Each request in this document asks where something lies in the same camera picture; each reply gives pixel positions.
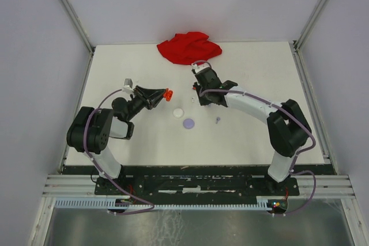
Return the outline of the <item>orange earbud charging case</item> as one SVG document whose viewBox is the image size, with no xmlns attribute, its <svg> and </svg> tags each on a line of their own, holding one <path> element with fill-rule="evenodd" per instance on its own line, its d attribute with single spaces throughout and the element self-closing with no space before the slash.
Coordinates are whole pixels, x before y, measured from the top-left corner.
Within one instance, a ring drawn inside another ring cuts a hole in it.
<svg viewBox="0 0 369 246">
<path fill-rule="evenodd" d="M 172 99 L 172 96 L 173 96 L 173 91 L 172 90 L 169 90 L 169 89 L 166 89 L 165 93 L 163 94 L 163 98 L 166 100 L 166 101 L 171 101 Z"/>
</svg>

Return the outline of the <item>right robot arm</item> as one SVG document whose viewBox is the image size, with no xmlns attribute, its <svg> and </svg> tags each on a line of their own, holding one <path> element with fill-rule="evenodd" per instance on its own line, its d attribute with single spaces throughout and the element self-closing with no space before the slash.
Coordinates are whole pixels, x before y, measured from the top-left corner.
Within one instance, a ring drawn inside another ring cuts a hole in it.
<svg viewBox="0 0 369 246">
<path fill-rule="evenodd" d="M 244 112 L 268 128 L 274 154 L 265 179 L 265 190 L 277 195 L 285 189 L 285 179 L 293 175 L 298 156 L 317 144 L 299 104 L 292 99 L 274 102 L 254 95 L 236 82 L 221 82 L 208 62 L 193 63 L 193 84 L 201 106 L 216 104 Z"/>
</svg>

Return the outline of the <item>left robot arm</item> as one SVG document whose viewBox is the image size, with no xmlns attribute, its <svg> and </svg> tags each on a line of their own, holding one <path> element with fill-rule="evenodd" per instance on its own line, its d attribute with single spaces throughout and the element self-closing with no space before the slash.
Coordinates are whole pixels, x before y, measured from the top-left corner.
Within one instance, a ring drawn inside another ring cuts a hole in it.
<svg viewBox="0 0 369 246">
<path fill-rule="evenodd" d="M 143 109 L 151 110 L 161 100 L 170 101 L 173 91 L 124 85 L 106 96 L 97 108 L 80 108 L 66 135 L 67 145 L 84 153 L 99 172 L 108 179 L 107 186 L 115 194 L 127 189 L 127 179 L 121 176 L 122 166 L 111 153 L 109 139 L 130 140 L 135 117 Z"/>
</svg>

